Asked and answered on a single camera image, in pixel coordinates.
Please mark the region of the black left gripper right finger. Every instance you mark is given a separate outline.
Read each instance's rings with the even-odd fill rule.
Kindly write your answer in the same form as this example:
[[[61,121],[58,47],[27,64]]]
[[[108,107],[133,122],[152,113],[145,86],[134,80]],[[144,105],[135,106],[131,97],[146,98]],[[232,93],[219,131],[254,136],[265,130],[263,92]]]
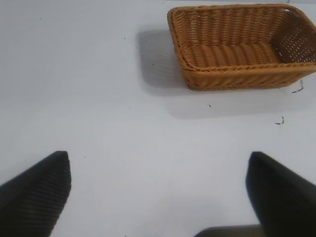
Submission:
[[[316,235],[316,187],[263,152],[248,162],[246,189],[268,237]]]

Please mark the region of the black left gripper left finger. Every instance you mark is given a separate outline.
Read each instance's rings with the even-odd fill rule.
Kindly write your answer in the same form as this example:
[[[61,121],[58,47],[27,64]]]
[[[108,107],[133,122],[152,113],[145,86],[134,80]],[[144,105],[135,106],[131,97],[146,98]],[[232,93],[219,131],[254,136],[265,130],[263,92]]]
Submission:
[[[48,237],[72,187],[68,153],[55,151],[0,187],[0,235]]]

